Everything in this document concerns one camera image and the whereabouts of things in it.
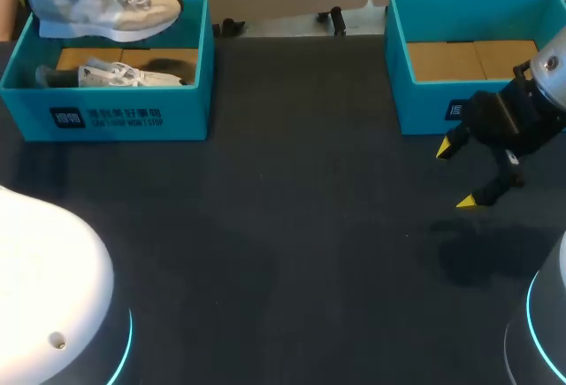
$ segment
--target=dark gray table surface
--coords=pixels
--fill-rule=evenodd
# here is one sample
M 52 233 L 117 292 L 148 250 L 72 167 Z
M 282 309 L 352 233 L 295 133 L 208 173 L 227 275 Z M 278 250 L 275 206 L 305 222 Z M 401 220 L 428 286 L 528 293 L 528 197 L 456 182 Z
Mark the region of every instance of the dark gray table surface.
M 459 212 L 494 165 L 401 136 L 381 37 L 222 41 L 217 65 L 206 142 L 25 144 L 0 107 L 0 183 L 103 238 L 144 385 L 506 384 L 506 322 L 566 226 L 564 137 Z

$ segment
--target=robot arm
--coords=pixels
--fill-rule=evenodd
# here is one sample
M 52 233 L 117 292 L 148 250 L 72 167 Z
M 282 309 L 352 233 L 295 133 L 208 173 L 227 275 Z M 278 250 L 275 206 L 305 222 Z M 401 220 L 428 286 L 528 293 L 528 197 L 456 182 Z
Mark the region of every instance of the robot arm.
M 530 80 L 524 75 L 529 69 Z M 500 92 L 478 91 L 460 101 L 462 122 L 447 132 L 436 155 L 450 159 L 473 137 L 495 158 L 497 176 L 472 191 L 459 208 L 491 206 L 511 188 L 522 187 L 521 158 L 566 127 L 566 27 L 513 71 L 515 78 Z

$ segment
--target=logo on box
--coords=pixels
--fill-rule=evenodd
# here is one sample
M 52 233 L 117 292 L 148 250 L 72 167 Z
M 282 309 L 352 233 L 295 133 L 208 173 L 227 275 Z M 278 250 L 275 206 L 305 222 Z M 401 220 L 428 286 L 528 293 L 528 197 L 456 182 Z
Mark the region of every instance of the logo on box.
M 448 105 L 448 110 L 446 111 L 446 116 L 444 119 L 446 121 L 459 121 L 461 119 L 461 112 L 462 112 L 462 101 L 461 100 L 453 100 Z
M 55 125 L 59 128 L 84 128 L 85 121 L 78 108 L 50 108 Z

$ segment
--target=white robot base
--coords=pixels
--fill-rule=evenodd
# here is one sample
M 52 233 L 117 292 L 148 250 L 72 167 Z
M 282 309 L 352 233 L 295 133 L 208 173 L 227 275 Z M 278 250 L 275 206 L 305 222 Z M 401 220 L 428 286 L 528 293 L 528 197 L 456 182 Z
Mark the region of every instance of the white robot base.
M 138 385 L 134 321 L 82 219 L 0 187 L 0 384 Z
M 532 279 L 507 325 L 503 355 L 513 385 L 566 384 L 566 235 Z

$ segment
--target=screw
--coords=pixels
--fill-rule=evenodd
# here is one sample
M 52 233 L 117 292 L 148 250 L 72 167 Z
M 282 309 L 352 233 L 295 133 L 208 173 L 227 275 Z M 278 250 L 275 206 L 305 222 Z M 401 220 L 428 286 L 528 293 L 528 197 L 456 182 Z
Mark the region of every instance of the screw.
M 558 66 L 558 63 L 559 63 L 558 58 L 556 56 L 551 56 L 550 58 L 548 58 L 548 61 L 545 64 L 545 68 L 548 71 L 553 71 Z

